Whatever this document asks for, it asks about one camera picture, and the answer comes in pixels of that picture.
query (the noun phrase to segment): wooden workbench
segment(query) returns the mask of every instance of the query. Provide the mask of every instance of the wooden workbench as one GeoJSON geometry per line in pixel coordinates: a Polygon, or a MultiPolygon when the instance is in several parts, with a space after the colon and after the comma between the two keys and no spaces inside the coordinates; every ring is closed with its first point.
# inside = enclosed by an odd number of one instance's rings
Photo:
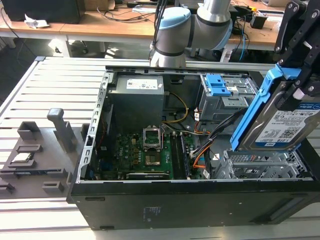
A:
{"type": "MultiPolygon", "coordinates": [[[[257,9],[283,10],[282,7],[268,7],[261,2],[253,2],[251,0],[232,1],[233,4],[250,5],[257,9]]],[[[140,13],[129,12],[131,9],[120,8],[112,11],[114,18],[128,19],[140,16],[140,13]]],[[[71,56],[68,40],[93,41],[100,42],[100,49],[104,52],[104,43],[150,43],[154,35],[154,16],[147,17],[150,21],[140,23],[123,23],[106,19],[97,11],[87,11],[82,17],[80,24],[64,24],[64,23],[49,23],[50,27],[33,29],[28,27],[24,22],[11,22],[5,17],[10,27],[20,38],[35,38],[35,39],[58,39],[62,42],[59,49],[65,57],[71,56]]],[[[276,23],[266,21],[263,29],[252,29],[250,24],[245,25],[245,33],[250,38],[248,49],[255,50],[273,50],[275,45],[278,30],[276,23]]],[[[5,41],[10,47],[15,47],[10,38],[16,37],[4,21],[0,18],[0,36],[5,37],[5,41]]],[[[221,59],[228,59],[228,52],[232,51],[240,42],[240,36],[232,35],[225,47],[225,51],[221,59]]]]}

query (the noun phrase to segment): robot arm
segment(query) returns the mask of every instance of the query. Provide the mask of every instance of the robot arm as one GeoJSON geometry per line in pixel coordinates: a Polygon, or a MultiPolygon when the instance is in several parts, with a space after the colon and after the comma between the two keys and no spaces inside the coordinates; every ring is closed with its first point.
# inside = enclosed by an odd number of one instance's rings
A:
{"type": "Polygon", "coordinates": [[[230,0],[207,0],[193,15],[187,8],[167,8],[160,22],[151,66],[186,67],[185,48],[222,49],[232,31],[229,5],[230,0]]]}

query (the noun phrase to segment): hard drive label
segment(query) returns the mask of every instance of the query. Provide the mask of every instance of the hard drive label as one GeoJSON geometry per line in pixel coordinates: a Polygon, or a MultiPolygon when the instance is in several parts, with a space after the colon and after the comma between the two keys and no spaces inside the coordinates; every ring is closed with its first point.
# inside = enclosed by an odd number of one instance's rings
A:
{"type": "Polygon", "coordinates": [[[277,111],[255,142],[259,146],[283,146],[305,127],[306,119],[320,111],[318,103],[301,103],[294,111],[277,111]]]}

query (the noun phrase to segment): black box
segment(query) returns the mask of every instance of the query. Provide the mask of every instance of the black box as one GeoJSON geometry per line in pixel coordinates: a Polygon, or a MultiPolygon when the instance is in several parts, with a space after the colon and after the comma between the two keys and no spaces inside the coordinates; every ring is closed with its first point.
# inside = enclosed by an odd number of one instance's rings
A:
{"type": "Polygon", "coordinates": [[[84,0],[2,0],[2,3],[11,21],[24,21],[26,14],[49,23],[78,24],[85,14],[84,0]]]}

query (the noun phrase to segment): slotted metal surface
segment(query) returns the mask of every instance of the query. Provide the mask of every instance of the slotted metal surface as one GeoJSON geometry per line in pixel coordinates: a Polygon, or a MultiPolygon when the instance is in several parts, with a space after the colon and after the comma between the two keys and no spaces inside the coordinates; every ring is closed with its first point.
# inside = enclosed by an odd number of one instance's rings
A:
{"type": "MultiPolygon", "coordinates": [[[[32,64],[15,90],[0,107],[0,168],[15,146],[22,121],[35,121],[39,127],[53,127],[46,116],[49,108],[63,107],[71,126],[89,123],[97,99],[105,65],[147,66],[146,60],[47,57],[32,64]]],[[[248,69],[265,75],[268,64],[188,62],[187,67],[248,69]]],[[[313,204],[280,225],[207,227],[181,229],[136,229],[96,231],[88,228],[76,205],[65,198],[0,200],[0,239],[319,239],[320,204],[313,204]]]]}

